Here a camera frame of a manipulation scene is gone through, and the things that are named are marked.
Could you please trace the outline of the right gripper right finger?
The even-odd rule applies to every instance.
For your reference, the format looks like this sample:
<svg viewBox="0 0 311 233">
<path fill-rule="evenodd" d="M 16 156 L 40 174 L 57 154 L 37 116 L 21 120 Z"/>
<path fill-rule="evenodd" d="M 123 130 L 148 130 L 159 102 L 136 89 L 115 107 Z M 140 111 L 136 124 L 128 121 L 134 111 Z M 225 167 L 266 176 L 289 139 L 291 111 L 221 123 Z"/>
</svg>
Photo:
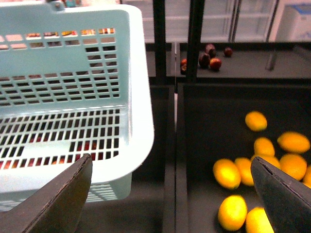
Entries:
<svg viewBox="0 0 311 233">
<path fill-rule="evenodd" d="M 311 189 L 261 157 L 251 163 L 255 190 L 276 233 L 311 231 Z"/>
</svg>

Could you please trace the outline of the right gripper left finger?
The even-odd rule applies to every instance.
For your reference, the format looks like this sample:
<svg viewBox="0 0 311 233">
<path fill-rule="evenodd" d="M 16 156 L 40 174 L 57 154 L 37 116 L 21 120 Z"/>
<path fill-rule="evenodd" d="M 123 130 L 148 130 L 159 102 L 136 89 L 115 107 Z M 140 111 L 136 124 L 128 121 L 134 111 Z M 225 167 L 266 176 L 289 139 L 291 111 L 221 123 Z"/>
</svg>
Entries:
<svg viewBox="0 0 311 233">
<path fill-rule="evenodd" d="M 0 216 L 2 233 L 73 233 L 86 202 L 92 157 L 84 154 L 18 206 Z"/>
</svg>

